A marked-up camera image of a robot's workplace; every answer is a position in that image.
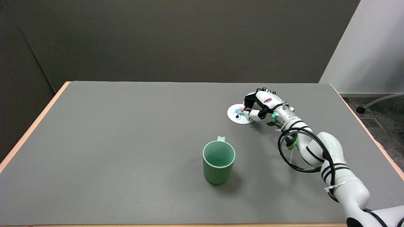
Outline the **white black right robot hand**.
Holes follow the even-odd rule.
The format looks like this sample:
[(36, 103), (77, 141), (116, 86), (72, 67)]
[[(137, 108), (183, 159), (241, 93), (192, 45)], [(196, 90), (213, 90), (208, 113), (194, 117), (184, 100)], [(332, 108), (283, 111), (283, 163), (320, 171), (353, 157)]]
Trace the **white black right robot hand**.
[(276, 108), (284, 104), (284, 101), (268, 89), (258, 88), (244, 97), (241, 112), (253, 121), (262, 121), (268, 114), (272, 115)]

